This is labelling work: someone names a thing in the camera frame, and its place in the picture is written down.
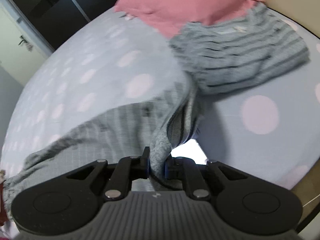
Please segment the grey striped pyjama pants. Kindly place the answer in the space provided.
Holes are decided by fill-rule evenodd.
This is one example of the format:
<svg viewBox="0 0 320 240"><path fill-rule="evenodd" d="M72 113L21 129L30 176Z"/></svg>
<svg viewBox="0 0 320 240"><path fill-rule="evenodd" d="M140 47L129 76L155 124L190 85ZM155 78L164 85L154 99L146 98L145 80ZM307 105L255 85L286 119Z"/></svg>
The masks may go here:
<svg viewBox="0 0 320 240"><path fill-rule="evenodd" d="M134 186L138 191L179 190L177 179L164 177L172 149L195 133L202 107L194 81L177 82L155 98L110 109L70 130L46 148L30 154L21 172L4 182L3 202L10 211L23 190L98 159L116 163L150 149L151 179Z"/></svg>

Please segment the polka dot bed sheet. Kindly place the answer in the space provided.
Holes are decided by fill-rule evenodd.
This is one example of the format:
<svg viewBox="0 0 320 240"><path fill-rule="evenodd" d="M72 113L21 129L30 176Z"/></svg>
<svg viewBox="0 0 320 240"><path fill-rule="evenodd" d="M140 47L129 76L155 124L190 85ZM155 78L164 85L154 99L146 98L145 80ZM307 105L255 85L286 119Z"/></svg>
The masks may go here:
<svg viewBox="0 0 320 240"><path fill-rule="evenodd" d="M310 62L260 86L204 98L195 139L173 151L208 159L293 188L319 159L319 39L291 19ZM25 158L106 110L148 100L184 73L166 39L138 19L108 10L65 42L34 74L16 103L2 148L9 177Z"/></svg>

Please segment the grey striped pyjama top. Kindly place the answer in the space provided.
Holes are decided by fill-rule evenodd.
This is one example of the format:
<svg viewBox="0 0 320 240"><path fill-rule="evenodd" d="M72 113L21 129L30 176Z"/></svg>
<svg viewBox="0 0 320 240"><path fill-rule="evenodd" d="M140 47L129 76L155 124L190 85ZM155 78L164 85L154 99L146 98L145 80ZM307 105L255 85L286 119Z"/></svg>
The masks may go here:
<svg viewBox="0 0 320 240"><path fill-rule="evenodd" d="M189 22L169 45L200 91L209 95L260 85L309 61L305 41L264 3L230 21L210 26Z"/></svg>

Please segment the rust brown folded garment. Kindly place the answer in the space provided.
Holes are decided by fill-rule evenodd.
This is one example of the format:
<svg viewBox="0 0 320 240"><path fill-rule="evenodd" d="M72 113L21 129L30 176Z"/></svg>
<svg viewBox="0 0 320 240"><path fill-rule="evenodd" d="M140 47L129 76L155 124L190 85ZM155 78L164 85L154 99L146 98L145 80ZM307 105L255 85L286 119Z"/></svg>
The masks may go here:
<svg viewBox="0 0 320 240"><path fill-rule="evenodd" d="M0 171L0 199L1 199L1 212L0 212L0 226L3 226L7 222L8 216L4 205L3 191L4 191L4 182L5 182L5 171Z"/></svg>

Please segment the cream room door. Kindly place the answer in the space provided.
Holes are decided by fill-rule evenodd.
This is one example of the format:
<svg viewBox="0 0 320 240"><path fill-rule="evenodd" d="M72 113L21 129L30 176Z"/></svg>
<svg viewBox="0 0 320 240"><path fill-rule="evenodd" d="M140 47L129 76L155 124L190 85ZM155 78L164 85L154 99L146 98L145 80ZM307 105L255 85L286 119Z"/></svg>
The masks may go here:
<svg viewBox="0 0 320 240"><path fill-rule="evenodd" d="M26 85L52 50L9 0L1 0L1 67Z"/></svg>

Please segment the pink pillow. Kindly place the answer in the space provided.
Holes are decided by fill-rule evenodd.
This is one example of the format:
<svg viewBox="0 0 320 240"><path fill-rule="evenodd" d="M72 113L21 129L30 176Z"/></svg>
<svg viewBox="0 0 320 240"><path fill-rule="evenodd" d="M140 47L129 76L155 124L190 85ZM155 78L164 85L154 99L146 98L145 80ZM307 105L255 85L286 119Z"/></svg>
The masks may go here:
<svg viewBox="0 0 320 240"><path fill-rule="evenodd" d="M177 35L188 22L213 25L244 16L261 0L118 0L116 12L137 17L165 37Z"/></svg>

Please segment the black sliding wardrobe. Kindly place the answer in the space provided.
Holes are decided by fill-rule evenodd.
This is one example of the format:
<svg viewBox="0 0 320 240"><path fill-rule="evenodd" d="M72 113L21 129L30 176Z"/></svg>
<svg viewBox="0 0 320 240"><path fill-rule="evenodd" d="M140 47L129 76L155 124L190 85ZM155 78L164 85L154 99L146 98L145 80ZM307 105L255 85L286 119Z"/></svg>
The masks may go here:
<svg viewBox="0 0 320 240"><path fill-rule="evenodd" d="M117 0L10 0L53 49Z"/></svg>

